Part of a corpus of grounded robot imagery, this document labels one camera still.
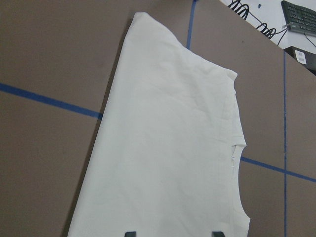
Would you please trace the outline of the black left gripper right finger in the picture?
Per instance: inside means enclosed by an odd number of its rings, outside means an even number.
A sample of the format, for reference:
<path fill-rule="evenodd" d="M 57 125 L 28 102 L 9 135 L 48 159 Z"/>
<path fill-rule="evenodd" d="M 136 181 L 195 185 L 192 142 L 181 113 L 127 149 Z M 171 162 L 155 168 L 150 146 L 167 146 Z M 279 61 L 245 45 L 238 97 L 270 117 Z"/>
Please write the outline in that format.
<path fill-rule="evenodd" d="M 224 233 L 222 231 L 212 231 L 212 237 L 224 237 Z"/>

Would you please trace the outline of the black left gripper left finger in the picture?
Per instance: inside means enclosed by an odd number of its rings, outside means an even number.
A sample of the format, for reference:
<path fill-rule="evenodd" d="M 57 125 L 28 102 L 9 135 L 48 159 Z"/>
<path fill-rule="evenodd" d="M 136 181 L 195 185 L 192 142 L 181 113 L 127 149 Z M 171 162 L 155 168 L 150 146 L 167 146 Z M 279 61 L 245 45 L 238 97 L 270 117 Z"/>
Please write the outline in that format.
<path fill-rule="evenodd" d="M 137 237 L 136 231 L 129 231 L 124 234 L 124 237 Z"/>

